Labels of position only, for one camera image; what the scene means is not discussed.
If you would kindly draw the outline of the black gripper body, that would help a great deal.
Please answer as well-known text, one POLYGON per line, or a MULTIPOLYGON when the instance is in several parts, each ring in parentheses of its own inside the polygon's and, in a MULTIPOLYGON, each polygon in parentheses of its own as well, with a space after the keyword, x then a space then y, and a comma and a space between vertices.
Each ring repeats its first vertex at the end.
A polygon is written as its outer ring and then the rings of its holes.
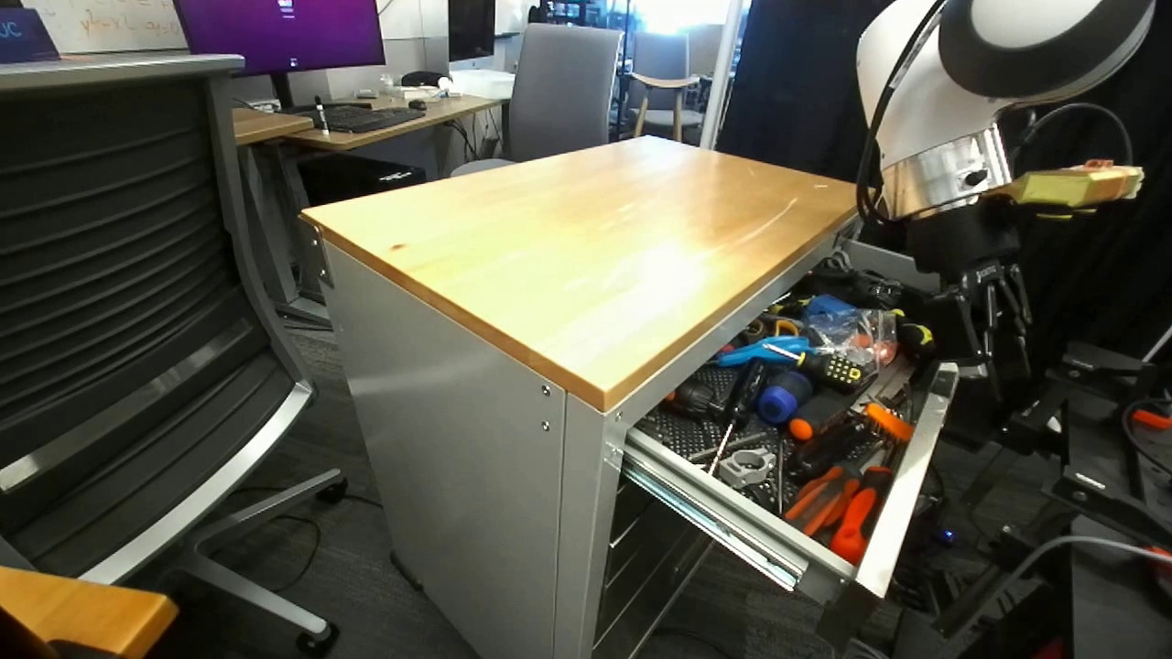
POLYGON ((905 248, 918 271, 947 287, 994 281, 1021 248, 1021 236, 1003 209, 967 205, 927 221, 911 221, 905 248))

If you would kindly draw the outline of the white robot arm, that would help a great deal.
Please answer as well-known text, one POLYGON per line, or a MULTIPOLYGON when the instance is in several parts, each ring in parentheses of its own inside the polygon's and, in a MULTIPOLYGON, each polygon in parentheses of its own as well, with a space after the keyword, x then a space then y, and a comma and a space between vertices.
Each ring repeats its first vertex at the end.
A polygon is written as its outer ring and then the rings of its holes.
POLYGON ((941 351, 967 373, 996 378, 1001 334, 1030 365, 1018 238, 988 209, 1014 180, 1001 113, 1105 85, 1155 15, 1157 0, 889 0, 856 37, 856 215, 941 279, 941 351))

